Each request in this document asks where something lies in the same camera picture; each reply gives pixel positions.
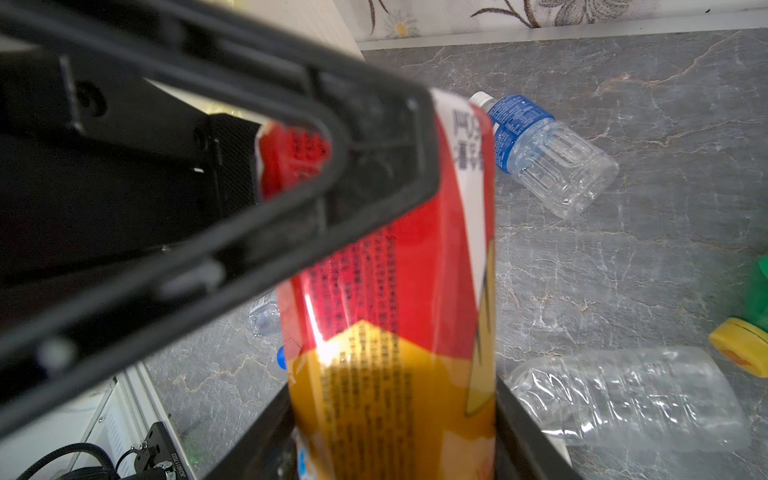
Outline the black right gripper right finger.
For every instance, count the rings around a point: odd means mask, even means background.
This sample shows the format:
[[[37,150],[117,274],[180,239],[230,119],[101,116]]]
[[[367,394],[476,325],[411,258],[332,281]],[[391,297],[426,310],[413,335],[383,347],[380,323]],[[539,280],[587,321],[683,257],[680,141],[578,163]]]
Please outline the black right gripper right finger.
[[[495,479],[582,479],[540,431],[501,377],[496,378],[495,425]]]

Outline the clear bottle blue label white cap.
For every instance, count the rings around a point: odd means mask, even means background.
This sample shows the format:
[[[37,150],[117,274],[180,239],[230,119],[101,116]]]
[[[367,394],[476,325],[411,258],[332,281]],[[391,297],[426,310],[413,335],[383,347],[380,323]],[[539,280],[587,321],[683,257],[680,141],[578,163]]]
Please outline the clear bottle blue label white cap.
[[[470,102],[492,121],[498,168],[559,218],[581,214],[616,180],[613,158],[530,99],[478,91]]]

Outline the small green bottle yellow cap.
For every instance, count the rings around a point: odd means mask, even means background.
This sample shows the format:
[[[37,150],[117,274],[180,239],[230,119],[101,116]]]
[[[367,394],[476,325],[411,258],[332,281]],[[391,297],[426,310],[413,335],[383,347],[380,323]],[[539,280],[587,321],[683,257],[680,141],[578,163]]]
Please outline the small green bottle yellow cap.
[[[709,335],[714,348],[747,373],[767,377],[767,257],[756,261],[747,282],[742,317],[731,317]]]

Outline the red label bottle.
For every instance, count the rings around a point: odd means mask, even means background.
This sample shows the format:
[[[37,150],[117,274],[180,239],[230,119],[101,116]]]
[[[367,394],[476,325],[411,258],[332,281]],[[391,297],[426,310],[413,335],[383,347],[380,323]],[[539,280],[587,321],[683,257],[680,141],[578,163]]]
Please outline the red label bottle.
[[[437,195],[276,290],[302,479],[490,479],[491,121],[433,90]]]

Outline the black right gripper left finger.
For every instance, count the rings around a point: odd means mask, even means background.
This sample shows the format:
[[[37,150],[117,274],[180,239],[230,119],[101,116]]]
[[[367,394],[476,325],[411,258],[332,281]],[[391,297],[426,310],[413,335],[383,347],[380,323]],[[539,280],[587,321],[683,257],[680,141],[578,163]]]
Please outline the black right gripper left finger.
[[[284,384],[206,479],[296,479],[295,427],[289,388]]]

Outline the clear ribbed bottle white cap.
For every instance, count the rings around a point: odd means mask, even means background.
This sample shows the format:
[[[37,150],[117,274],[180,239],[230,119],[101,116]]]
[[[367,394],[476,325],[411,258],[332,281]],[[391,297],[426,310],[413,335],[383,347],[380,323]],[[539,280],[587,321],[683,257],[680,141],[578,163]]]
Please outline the clear ribbed bottle white cap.
[[[507,384],[541,431],[568,446],[733,452],[751,444],[732,387],[696,347],[540,357]]]

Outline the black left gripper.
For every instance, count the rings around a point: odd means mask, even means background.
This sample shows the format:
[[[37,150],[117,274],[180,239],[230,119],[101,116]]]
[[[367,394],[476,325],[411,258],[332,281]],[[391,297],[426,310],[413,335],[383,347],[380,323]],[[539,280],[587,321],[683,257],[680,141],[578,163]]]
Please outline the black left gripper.
[[[201,1],[5,1],[1,432],[422,205],[420,84]]]

